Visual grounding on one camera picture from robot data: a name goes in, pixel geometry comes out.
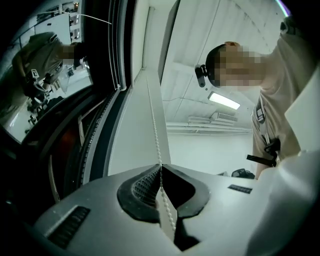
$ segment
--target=ear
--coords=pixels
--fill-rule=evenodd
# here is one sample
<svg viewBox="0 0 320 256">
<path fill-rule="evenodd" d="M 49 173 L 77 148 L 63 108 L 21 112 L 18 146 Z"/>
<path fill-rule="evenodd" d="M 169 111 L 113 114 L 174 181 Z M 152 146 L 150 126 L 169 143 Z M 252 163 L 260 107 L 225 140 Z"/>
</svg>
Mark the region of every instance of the ear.
<svg viewBox="0 0 320 256">
<path fill-rule="evenodd" d="M 239 47 L 240 44 L 238 44 L 237 42 L 232 42 L 232 41 L 226 41 L 224 42 L 226 46 L 235 46 L 235 47 Z"/>
</svg>

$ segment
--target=white cable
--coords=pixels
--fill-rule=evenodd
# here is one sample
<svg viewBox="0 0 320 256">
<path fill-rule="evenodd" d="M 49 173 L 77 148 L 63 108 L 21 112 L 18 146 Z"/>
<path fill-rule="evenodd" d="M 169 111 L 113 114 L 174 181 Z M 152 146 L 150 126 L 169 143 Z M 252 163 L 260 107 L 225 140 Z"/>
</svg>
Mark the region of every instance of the white cable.
<svg viewBox="0 0 320 256">
<path fill-rule="evenodd" d="M 151 108 L 151 117 L 152 117 L 152 124 L 153 124 L 153 132 L 154 132 L 154 139 L 155 139 L 155 147 L 156 147 L 156 152 L 158 155 L 158 162 L 160 164 L 160 191 L 161 191 L 161 196 L 163 198 L 165 210 L 168 214 L 169 220 L 170 220 L 170 225 L 173 229 L 173 231 L 176 231 L 176 224 L 174 222 L 174 219 L 172 218 L 172 214 L 170 212 L 169 204 L 168 204 L 168 199 L 166 199 L 165 195 L 165 190 L 163 187 L 163 178 L 162 178 L 162 159 L 161 159 L 161 152 L 160 152 L 160 147 L 159 147 L 159 140 L 158 140 L 158 133 L 157 133 L 157 127 L 156 127 L 156 119 L 155 119 L 155 114 L 154 114 L 154 108 L 152 106 L 152 101 L 151 101 L 151 95 L 150 95 L 150 89 L 149 89 L 149 83 L 148 83 L 148 78 L 146 78 L 146 85 L 148 88 L 148 94 L 149 94 L 149 101 L 150 101 L 150 108 Z"/>
<path fill-rule="evenodd" d="M 59 12 L 59 10 L 53 10 L 53 11 L 45 11 L 45 12 L 40 12 L 38 13 L 39 14 L 53 14 L 53 13 L 56 13 L 56 12 Z M 63 14 L 69 14 L 70 15 L 70 12 L 67 12 L 67 11 L 61 11 Z M 80 16 L 86 16 L 86 17 L 89 17 L 89 18 L 92 18 L 92 19 L 96 19 L 98 21 L 101 21 L 101 22 L 105 22 L 105 23 L 108 23 L 110 25 L 112 25 L 112 23 L 108 22 L 108 21 L 105 21 L 103 19 L 99 19 L 99 18 L 96 18 L 96 17 L 92 17 L 92 16 L 89 16 L 89 15 L 86 15 L 86 14 L 81 14 L 81 13 L 77 13 L 77 15 L 80 15 Z"/>
</svg>

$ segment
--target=fluorescent light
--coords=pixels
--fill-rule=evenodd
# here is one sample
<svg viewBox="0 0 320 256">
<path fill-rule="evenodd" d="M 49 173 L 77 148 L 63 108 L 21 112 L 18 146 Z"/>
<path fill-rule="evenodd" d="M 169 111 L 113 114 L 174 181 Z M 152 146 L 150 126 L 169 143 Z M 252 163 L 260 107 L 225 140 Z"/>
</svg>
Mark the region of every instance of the fluorescent light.
<svg viewBox="0 0 320 256">
<path fill-rule="evenodd" d="M 240 107 L 239 103 L 236 103 L 235 101 L 233 101 L 233 100 L 231 100 L 229 98 L 226 98 L 226 97 L 223 97 L 223 96 L 221 96 L 219 94 L 216 94 L 215 92 L 212 92 L 209 95 L 208 99 L 210 101 L 212 101 L 212 102 L 220 103 L 222 105 L 228 106 L 228 107 L 233 108 L 235 110 L 237 110 Z"/>
</svg>

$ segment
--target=white ceiling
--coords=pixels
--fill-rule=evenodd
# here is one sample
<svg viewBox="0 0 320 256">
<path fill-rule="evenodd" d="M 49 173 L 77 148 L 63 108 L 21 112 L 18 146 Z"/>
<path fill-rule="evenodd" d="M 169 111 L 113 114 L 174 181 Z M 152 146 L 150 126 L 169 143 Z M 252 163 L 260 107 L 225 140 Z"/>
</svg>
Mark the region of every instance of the white ceiling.
<svg viewBox="0 0 320 256">
<path fill-rule="evenodd" d="M 161 82 L 166 121 L 187 122 L 188 116 L 210 118 L 218 111 L 238 117 L 236 126 L 250 127 L 260 88 L 242 92 L 232 87 L 217 89 L 208 80 L 205 88 L 200 88 L 194 66 L 204 64 L 209 51 L 225 41 L 270 53 L 283 18 L 275 0 L 181 0 Z M 238 102 L 240 108 L 233 110 L 209 101 L 212 91 Z"/>
</svg>

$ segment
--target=person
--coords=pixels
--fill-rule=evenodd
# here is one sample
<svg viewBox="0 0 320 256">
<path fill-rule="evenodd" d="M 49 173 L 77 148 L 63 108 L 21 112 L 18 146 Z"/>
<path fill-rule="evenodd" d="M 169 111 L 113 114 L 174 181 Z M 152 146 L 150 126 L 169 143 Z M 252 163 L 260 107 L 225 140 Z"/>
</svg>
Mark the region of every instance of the person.
<svg viewBox="0 0 320 256">
<path fill-rule="evenodd" d="M 311 46 L 292 16 L 284 19 L 280 30 L 279 39 L 270 54 L 251 52 L 237 42 L 227 41 L 210 51 L 205 64 L 208 78 L 216 87 L 238 86 L 243 90 L 260 86 L 258 104 L 251 115 L 252 154 L 272 160 L 265 147 L 269 144 L 268 138 L 277 138 L 280 142 L 278 162 L 300 151 L 285 112 L 305 88 L 317 65 Z M 255 114 L 260 106 L 264 110 L 263 126 Z M 255 178 L 258 179 L 268 167 L 258 163 Z"/>
<path fill-rule="evenodd" d="M 39 75 L 37 81 L 43 80 L 42 87 L 50 89 L 62 70 L 64 60 L 82 59 L 87 55 L 84 43 L 63 44 L 53 32 L 35 34 L 29 42 L 13 58 L 12 66 L 1 78 L 0 123 L 11 119 L 14 113 L 24 105 L 28 97 L 25 95 L 26 75 L 35 69 Z"/>
</svg>

